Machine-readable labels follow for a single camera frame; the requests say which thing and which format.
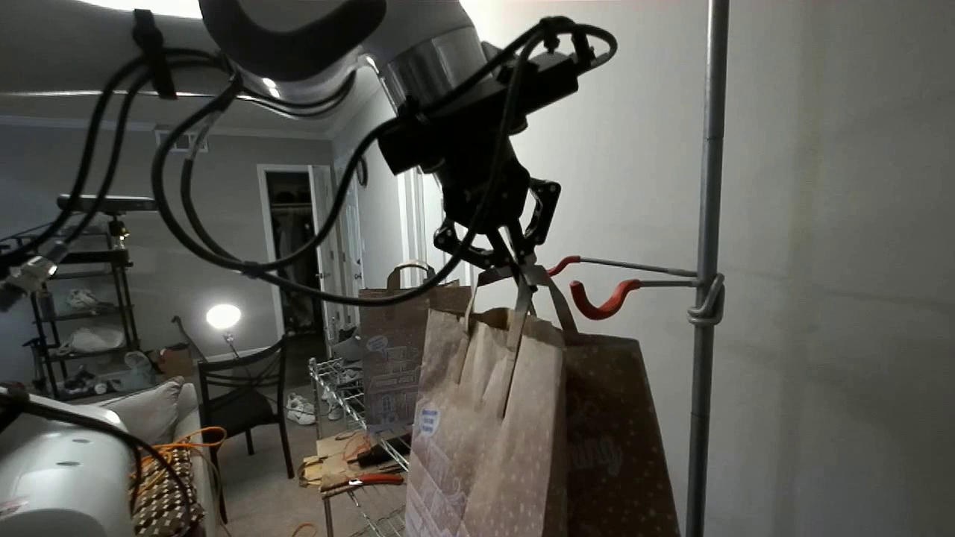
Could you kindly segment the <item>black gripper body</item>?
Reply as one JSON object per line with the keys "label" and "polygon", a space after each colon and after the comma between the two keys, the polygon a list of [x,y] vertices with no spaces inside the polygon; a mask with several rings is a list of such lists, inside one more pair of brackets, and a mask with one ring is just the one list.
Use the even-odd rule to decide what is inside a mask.
{"label": "black gripper body", "polygon": [[499,52],[437,103],[407,103],[381,128],[378,149],[393,172],[440,176],[444,221],[437,248],[480,269],[519,264],[547,240],[560,187],[535,178],[511,137],[528,115],[578,90],[575,52]]}

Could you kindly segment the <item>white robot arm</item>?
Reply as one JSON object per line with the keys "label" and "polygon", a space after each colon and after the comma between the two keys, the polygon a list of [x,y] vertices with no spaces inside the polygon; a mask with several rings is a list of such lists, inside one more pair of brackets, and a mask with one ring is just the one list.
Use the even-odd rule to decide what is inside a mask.
{"label": "white robot arm", "polygon": [[[104,96],[140,73],[159,85],[176,63],[216,66],[277,103],[329,96],[374,66],[398,115],[374,131],[392,169],[431,167],[444,215],[469,231],[516,231],[523,249],[547,222],[519,217],[535,178],[508,134],[525,114],[575,90],[581,55],[525,52],[565,33],[550,17],[492,52],[459,0],[190,0],[180,21],[84,0],[2,0],[2,84],[37,96],[95,84]],[[140,448],[108,409],[50,397],[2,398],[2,537],[135,537],[119,466]]]}

